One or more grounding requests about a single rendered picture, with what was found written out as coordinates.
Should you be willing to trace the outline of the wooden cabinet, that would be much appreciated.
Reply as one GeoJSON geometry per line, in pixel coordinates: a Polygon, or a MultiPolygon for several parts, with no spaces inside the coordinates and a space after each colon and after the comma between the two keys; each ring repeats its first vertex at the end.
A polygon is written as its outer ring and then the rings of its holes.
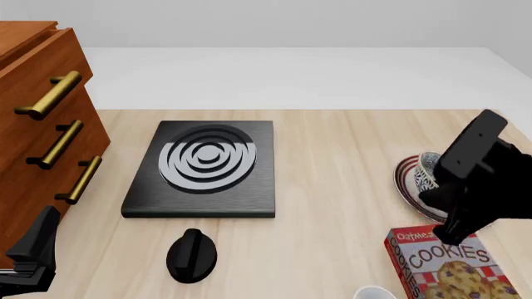
{"type": "Polygon", "coordinates": [[[59,30],[56,22],[0,22],[0,71],[59,30]]]}

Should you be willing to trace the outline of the red cookies box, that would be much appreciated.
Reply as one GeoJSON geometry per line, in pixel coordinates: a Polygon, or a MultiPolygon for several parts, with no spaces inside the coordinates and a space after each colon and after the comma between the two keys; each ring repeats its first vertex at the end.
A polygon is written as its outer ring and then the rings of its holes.
{"type": "Polygon", "coordinates": [[[522,299],[475,234],[452,246],[433,228],[392,228],[384,240],[408,299],[522,299]]]}

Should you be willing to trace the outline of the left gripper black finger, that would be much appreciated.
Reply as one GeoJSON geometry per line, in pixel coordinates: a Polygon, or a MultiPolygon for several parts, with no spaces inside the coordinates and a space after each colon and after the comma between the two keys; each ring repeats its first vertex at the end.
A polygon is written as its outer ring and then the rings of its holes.
{"type": "Polygon", "coordinates": [[[27,232],[6,252],[14,262],[33,262],[38,266],[55,266],[55,244],[60,213],[46,206],[27,232]]]}

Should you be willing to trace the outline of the white plate with red rings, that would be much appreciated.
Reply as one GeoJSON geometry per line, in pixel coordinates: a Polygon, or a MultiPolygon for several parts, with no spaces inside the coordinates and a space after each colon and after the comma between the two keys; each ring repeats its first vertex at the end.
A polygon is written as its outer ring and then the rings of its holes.
{"type": "Polygon", "coordinates": [[[415,171],[418,166],[419,155],[407,156],[400,161],[393,170],[393,181],[400,196],[418,213],[436,223],[444,223],[447,213],[436,208],[426,206],[420,199],[415,182],[415,171]]]}

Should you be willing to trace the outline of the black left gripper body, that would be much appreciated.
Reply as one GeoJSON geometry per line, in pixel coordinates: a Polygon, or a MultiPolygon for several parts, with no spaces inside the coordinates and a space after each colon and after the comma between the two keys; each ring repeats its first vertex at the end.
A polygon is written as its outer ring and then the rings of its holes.
{"type": "Polygon", "coordinates": [[[55,271],[44,266],[30,266],[30,270],[21,272],[0,269],[0,293],[47,292],[55,275],[55,271]]]}

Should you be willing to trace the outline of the patterned black and white bowl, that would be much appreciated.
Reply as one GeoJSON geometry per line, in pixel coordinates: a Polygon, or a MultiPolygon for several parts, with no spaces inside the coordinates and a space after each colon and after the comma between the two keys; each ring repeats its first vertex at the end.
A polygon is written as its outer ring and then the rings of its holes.
{"type": "Polygon", "coordinates": [[[420,193],[438,187],[434,169],[440,157],[441,154],[434,151],[425,151],[419,154],[414,171],[414,181],[420,193]]]}

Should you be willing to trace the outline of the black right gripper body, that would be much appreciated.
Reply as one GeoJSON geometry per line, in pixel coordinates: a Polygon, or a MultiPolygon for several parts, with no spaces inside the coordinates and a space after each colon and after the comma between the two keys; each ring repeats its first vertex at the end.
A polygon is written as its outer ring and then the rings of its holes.
{"type": "Polygon", "coordinates": [[[495,198],[497,183],[483,181],[448,181],[420,193],[423,203],[447,213],[446,221],[433,233],[447,245],[459,245],[473,233],[495,221],[488,202],[495,198]]]}

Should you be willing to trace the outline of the round black stove knob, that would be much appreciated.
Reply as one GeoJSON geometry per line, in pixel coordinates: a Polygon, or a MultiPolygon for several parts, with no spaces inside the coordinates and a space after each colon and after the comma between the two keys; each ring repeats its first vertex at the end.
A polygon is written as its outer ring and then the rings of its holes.
{"type": "Polygon", "coordinates": [[[167,253],[169,274],[179,283],[197,283],[205,279],[217,263],[217,249],[211,238],[197,228],[188,228],[167,253]]]}

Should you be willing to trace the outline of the flat black stove plate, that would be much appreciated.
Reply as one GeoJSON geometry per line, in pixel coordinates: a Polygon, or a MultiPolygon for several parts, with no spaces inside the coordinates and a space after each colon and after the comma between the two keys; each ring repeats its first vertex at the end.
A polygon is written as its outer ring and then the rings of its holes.
{"type": "Polygon", "coordinates": [[[272,121],[161,121],[124,218],[274,218],[272,121]]]}

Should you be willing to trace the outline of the white ramekin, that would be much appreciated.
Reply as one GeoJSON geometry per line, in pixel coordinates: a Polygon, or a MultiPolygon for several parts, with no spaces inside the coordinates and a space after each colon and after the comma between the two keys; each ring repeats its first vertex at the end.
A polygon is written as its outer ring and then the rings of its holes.
{"type": "Polygon", "coordinates": [[[386,288],[379,286],[364,286],[356,290],[352,299],[397,299],[386,288]]]}

